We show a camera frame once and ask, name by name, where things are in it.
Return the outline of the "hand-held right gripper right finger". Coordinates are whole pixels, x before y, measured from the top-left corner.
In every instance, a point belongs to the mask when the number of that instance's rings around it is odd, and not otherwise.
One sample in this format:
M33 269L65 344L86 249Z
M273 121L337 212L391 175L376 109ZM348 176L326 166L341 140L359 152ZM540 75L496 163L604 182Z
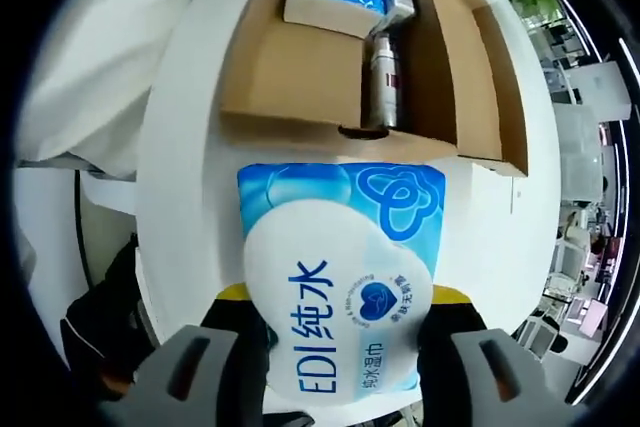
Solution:
M436 286L417 336L426 426L574 426L576 408L546 385L542 365L465 294Z

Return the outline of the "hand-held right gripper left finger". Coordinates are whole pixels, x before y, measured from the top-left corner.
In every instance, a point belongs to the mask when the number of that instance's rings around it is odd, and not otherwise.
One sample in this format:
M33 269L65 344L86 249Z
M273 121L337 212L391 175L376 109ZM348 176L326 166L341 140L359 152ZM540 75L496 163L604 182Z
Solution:
M266 325L248 300L214 300L139 366L116 426L262 426Z

